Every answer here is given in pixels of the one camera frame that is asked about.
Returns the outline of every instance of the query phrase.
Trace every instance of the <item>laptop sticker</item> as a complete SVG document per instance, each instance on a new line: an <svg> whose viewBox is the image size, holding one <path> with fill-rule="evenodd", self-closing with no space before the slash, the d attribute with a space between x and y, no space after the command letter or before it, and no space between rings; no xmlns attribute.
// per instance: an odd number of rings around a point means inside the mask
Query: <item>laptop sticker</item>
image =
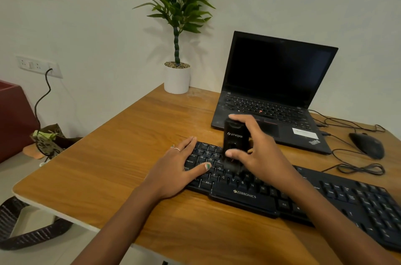
<svg viewBox="0 0 401 265"><path fill-rule="evenodd" d="M302 135L302 136L306 136L308 138L318 139L317 134L314 132L305 131L305 130L296 129L296 128L293 128L292 131L294 131L294 134L297 134L297 135Z"/></svg>

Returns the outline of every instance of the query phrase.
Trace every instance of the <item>black mouse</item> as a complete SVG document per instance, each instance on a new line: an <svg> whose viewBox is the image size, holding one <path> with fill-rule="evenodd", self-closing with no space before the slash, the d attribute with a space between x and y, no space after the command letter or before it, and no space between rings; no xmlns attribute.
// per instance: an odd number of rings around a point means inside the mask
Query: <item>black mouse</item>
<svg viewBox="0 0 401 265"><path fill-rule="evenodd" d="M374 160L384 157L384 147L381 141L366 133L350 133L350 139L355 146Z"/></svg>

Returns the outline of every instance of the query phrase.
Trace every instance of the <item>zebronics keyboard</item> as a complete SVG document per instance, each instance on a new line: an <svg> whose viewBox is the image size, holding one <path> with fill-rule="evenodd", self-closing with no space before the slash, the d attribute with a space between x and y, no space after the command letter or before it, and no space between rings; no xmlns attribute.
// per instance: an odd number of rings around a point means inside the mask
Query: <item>zebronics keyboard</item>
<svg viewBox="0 0 401 265"><path fill-rule="evenodd" d="M233 174L224 170L220 161L222 151L222 147L197 142L185 162L185 170L205 161L212 163L212 168L189 183L187 189L260 215L313 226L306 213L284 193L250 172ZM386 189L299 166L294 168L376 242L401 251L401 207Z"/></svg>
<svg viewBox="0 0 401 265"><path fill-rule="evenodd" d="M301 108L228 95L225 99L223 109L233 111L237 114L245 113L263 116L297 126L301 129L310 130L308 120Z"/></svg>

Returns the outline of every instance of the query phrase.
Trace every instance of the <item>wall socket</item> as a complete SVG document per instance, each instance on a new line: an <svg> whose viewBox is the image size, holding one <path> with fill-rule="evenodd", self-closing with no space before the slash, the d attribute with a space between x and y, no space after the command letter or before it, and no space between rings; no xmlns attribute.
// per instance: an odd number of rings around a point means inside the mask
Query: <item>wall socket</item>
<svg viewBox="0 0 401 265"><path fill-rule="evenodd" d="M48 73L49 76L63 78L63 76L61 75L60 67L56 63L41 61L23 56L16 56L16 58L18 67L23 70L45 74L47 70L53 69Z"/></svg>

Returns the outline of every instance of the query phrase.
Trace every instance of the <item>laptop touchpad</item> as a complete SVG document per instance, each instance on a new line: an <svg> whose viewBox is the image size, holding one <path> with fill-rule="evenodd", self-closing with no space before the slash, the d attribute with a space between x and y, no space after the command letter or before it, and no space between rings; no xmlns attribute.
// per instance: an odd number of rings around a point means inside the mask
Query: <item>laptop touchpad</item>
<svg viewBox="0 0 401 265"><path fill-rule="evenodd" d="M280 137L278 125L274 123L269 123L267 121L260 121L258 120L258 125L260 129L265 132L266 134L273 136L273 137Z"/></svg>

